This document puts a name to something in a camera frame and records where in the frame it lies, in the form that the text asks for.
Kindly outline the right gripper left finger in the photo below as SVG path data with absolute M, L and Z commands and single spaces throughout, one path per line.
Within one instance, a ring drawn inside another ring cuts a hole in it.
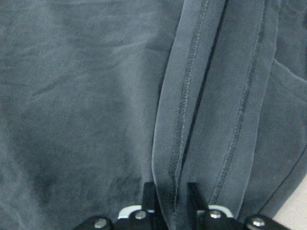
M 113 229 L 154 230 L 157 209 L 155 185 L 153 182 L 146 182 L 143 186 L 142 203 L 122 208 Z

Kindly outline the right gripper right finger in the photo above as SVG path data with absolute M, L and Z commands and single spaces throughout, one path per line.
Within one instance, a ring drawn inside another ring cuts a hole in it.
M 217 209 L 209 209 L 197 183 L 188 183 L 188 223 L 193 230 L 238 230 L 240 224 Z

